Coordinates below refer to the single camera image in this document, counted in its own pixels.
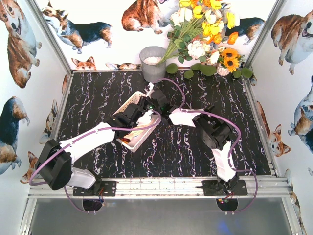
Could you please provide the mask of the white perforated storage basket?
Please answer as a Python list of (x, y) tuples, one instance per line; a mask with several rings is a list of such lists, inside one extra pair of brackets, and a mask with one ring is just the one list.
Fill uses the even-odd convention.
[[(136, 91), (132, 96), (130, 96), (127, 101), (124, 102), (124, 104), (115, 112), (115, 114), (117, 112), (124, 111), (126, 107), (131, 103), (138, 104), (141, 96), (146, 97), (144, 93)], [(153, 113), (152, 110), (148, 110), (137, 121), (137, 127), (134, 127), (135, 131), (143, 130), (143, 132), (139, 136), (133, 138), (130, 143), (124, 143), (120, 139), (118, 139), (117, 141), (120, 142), (127, 149), (129, 149), (131, 152), (135, 153), (149, 137), (152, 131), (154, 131), (159, 122), (160, 118), (158, 117), (158, 115)]]

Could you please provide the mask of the yellow dotted work glove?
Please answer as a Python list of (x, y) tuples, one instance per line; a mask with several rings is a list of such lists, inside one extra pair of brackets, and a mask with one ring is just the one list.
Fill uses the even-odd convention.
[(124, 138), (132, 140), (133, 138), (139, 136), (142, 132), (143, 132), (143, 130), (132, 131), (131, 133), (125, 135)]

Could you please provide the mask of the cream glove red cuff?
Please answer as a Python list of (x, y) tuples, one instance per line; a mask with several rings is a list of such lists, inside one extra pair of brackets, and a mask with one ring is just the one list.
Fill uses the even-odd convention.
[(120, 140), (121, 140), (122, 142), (124, 142), (124, 143), (130, 143), (130, 142), (131, 142), (131, 140), (128, 139), (128, 138), (120, 138)]

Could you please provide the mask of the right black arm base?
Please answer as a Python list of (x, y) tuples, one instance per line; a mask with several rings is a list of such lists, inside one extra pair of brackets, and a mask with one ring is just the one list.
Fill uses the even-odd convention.
[(217, 180), (204, 180), (199, 186), (203, 190), (205, 196), (226, 196), (233, 193), (235, 196), (248, 195), (246, 183), (244, 180), (239, 180), (231, 189), (226, 189)]

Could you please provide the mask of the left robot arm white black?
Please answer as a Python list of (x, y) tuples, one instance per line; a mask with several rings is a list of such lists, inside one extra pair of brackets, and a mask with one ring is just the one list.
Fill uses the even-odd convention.
[(52, 190), (65, 186), (80, 187), (96, 195), (101, 189), (102, 180), (89, 170), (74, 167), (74, 163), (93, 149), (121, 139), (131, 131), (144, 131), (157, 126), (159, 118), (150, 124), (138, 124), (138, 121), (145, 120), (151, 113), (152, 110), (146, 111), (131, 103), (123, 112), (115, 113), (77, 137), (61, 142), (49, 140), (40, 154), (29, 184), (34, 186), (35, 176), (40, 175)]

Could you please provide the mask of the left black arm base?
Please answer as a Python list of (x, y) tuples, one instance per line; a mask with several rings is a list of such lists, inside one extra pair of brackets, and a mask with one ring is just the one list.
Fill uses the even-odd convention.
[(89, 188), (74, 187), (73, 196), (104, 196), (114, 197), (117, 189), (117, 181), (96, 181), (95, 184)]

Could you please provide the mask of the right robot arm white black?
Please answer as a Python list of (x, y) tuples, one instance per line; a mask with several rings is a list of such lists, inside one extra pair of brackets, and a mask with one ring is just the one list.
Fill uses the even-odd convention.
[(143, 107), (160, 113), (167, 125), (184, 125), (197, 128), (202, 141), (212, 150), (217, 166), (219, 189), (229, 193), (239, 180), (232, 159), (230, 134), (233, 126), (222, 117), (213, 114), (214, 106), (205, 109), (183, 109), (170, 105), (161, 90), (154, 90), (153, 83), (145, 87), (146, 98)]

